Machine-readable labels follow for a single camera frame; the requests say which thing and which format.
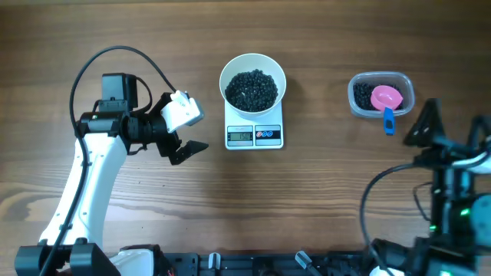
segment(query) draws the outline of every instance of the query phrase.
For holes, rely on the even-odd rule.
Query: black beans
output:
[[[238,73],[225,89],[225,96],[230,104],[240,110],[259,112],[273,106],[278,88],[271,76],[255,69]]]
[[[378,84],[378,85],[387,85],[395,90],[399,91],[399,87],[393,85],[393,84]],[[377,110],[372,104],[371,104],[371,92],[375,89],[376,86],[378,85],[370,85],[366,83],[357,83],[353,85],[353,94],[354,94],[354,102],[358,107],[360,107],[362,110]],[[400,103],[399,107],[396,108],[396,110],[401,110],[403,108],[402,103]]]

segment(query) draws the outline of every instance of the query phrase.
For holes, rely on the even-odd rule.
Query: green light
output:
[[[469,215],[470,214],[470,209],[464,209],[462,212],[460,212],[460,215]]]

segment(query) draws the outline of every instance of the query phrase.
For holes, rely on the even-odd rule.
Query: wooden table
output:
[[[361,249],[358,207],[380,171],[418,153],[401,143],[424,101],[439,97],[447,133],[464,141],[491,102],[491,2],[184,2],[0,8],[0,274],[13,274],[20,245],[34,245],[56,209],[74,155],[72,82],[85,61],[114,44],[148,54],[172,84],[198,99],[206,118],[179,131],[209,148],[180,166],[155,146],[129,156],[114,184],[104,250],[160,244],[166,252],[295,252]],[[219,74],[256,52],[280,63],[285,147],[227,151]],[[396,136],[351,115],[348,81],[365,71],[402,71],[413,111]],[[102,73],[142,77],[169,91],[141,57],[103,55],[77,89],[79,117],[101,97]],[[140,87],[139,101],[146,92]],[[428,224],[410,189],[429,172],[380,182],[368,204],[374,237],[411,245]],[[479,191],[491,191],[479,179]],[[421,199],[428,206],[428,196]]]

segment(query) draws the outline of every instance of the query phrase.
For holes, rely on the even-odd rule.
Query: kitchen scale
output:
[[[228,150],[272,150],[283,147],[283,113],[279,102],[268,113],[243,118],[225,103],[225,147]]]

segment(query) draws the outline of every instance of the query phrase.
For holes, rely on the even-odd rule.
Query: bowl of black beans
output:
[[[223,99],[245,118],[268,113],[282,101],[285,90],[285,72],[264,54],[239,55],[220,75]]]
[[[387,85],[399,91],[403,98],[394,116],[410,112],[414,107],[414,89],[409,77],[399,72],[366,72],[354,76],[348,85],[348,100],[351,112],[357,117],[383,118],[384,112],[371,104],[371,93],[375,87]]]

